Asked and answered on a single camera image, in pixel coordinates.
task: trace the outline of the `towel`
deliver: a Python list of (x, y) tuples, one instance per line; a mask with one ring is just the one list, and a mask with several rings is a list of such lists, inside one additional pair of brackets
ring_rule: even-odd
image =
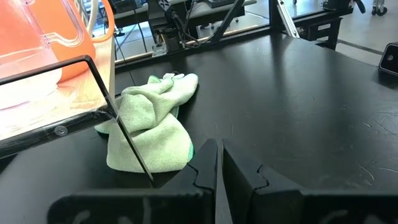
[[(177, 116), (178, 107), (192, 97), (197, 85), (195, 74), (168, 73), (163, 79), (151, 76), (146, 85), (126, 88), (116, 99), (119, 116), (150, 172), (181, 170), (193, 157), (192, 141)], [(144, 172), (115, 120), (95, 129), (109, 134), (110, 168)]]

